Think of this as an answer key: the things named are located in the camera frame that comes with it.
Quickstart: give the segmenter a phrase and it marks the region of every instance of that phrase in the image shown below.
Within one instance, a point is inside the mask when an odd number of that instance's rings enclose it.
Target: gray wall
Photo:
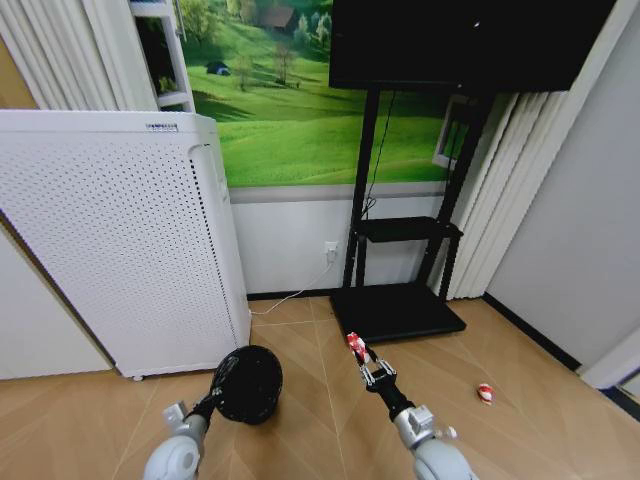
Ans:
[[[640,325],[640,10],[488,292],[585,366]]]
[[[3,225],[0,272],[0,380],[111,368]]]

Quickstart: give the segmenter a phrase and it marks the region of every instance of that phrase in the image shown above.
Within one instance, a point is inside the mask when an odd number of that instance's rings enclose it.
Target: white wall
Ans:
[[[380,198],[371,217],[435,215],[442,197]],[[340,242],[331,271],[311,288],[342,283],[350,200],[233,205],[249,293],[303,288],[326,268],[325,240]],[[412,280],[424,242],[369,244],[365,283]]]
[[[585,366],[640,325],[639,59],[636,11],[488,288]]]
[[[0,225],[0,379],[111,366]]]

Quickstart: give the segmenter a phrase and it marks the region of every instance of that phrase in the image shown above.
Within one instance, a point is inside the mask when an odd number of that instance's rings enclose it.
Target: stand base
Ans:
[[[342,288],[331,304],[344,333],[356,332],[367,343],[466,328],[429,288],[415,283]]]

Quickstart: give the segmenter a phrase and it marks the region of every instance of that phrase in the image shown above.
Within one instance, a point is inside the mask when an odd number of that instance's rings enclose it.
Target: tree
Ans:
[[[318,28],[316,28],[316,34],[318,35],[318,40],[320,40],[320,44],[324,47],[331,37],[331,27],[333,22],[331,21],[331,16],[328,13],[325,13],[318,20]]]
[[[318,29],[319,21],[320,21],[320,14],[318,12],[313,12],[313,15],[311,15],[309,30],[311,30],[312,32],[315,32]]]
[[[233,70],[238,88],[246,92],[251,79],[251,72],[253,71],[253,59],[249,56],[241,55],[236,59]]]
[[[240,15],[240,0],[227,0],[227,12],[234,17]]]
[[[303,14],[300,17],[300,20],[298,20],[298,28],[293,32],[293,41],[296,45],[307,46],[309,45],[310,40],[311,35],[309,35],[309,23],[307,22],[307,17]]]
[[[215,30],[216,17],[209,11],[207,0],[182,0],[182,19],[186,32],[196,39],[198,46],[211,38]]]
[[[273,54],[273,64],[278,78],[276,83],[287,85],[287,73],[291,69],[293,63],[293,52],[291,47],[284,43],[278,43]]]
[[[240,0],[240,19],[247,25],[258,23],[258,6],[256,0]]]

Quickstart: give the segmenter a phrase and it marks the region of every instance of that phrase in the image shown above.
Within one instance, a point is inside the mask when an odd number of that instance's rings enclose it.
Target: white cable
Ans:
[[[282,300],[280,300],[278,303],[276,303],[275,305],[273,305],[269,310],[265,310],[264,312],[254,312],[253,310],[249,310],[251,312],[252,315],[266,315],[267,313],[271,312],[271,310],[273,310],[274,308],[276,308],[278,305],[280,305],[281,303],[289,300],[290,298],[293,297],[297,297],[298,295],[300,295],[302,292],[304,292],[306,289],[308,289],[310,286],[314,285],[315,283],[319,282],[327,273],[329,273],[329,270],[331,270],[331,267],[333,267],[333,264],[336,263],[335,258],[331,261],[331,263],[329,263],[329,265],[327,266],[327,268],[324,269],[324,272],[322,272],[320,275],[318,275],[316,278],[314,278],[311,282],[309,282],[308,285],[305,285],[305,287],[300,290],[299,292],[294,293],[293,295],[289,295],[288,297],[283,298]]]

